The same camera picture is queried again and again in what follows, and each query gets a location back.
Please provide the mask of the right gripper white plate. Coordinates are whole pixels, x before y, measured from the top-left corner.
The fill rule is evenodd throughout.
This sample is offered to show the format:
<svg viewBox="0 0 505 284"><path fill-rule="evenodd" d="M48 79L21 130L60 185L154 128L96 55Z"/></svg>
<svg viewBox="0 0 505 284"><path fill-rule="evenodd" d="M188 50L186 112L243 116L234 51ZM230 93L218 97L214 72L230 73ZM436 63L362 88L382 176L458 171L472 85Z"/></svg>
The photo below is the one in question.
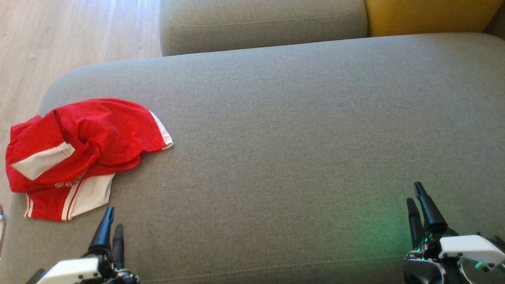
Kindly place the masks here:
<svg viewBox="0 0 505 284"><path fill-rule="evenodd" d="M421 182L414 183L424 223L413 198L406 199L412 250L406 254L403 277L406 284L475 284L465 271L504 273L504 241L497 235L484 238L478 234L450 236L440 210Z"/></svg>

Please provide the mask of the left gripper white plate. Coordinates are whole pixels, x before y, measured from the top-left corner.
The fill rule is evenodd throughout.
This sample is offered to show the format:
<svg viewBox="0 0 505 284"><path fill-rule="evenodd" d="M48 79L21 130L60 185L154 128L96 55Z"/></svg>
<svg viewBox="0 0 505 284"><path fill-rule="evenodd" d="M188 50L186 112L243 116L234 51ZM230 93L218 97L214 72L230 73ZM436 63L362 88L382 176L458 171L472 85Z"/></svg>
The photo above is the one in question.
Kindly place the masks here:
<svg viewBox="0 0 505 284"><path fill-rule="evenodd" d="M63 260L48 271L43 272L38 284L139 284L139 276L125 268L124 264L124 226L118 224L112 237L115 209L106 209L97 227L88 251L112 251L112 255L86 253L84 257Z"/></svg>

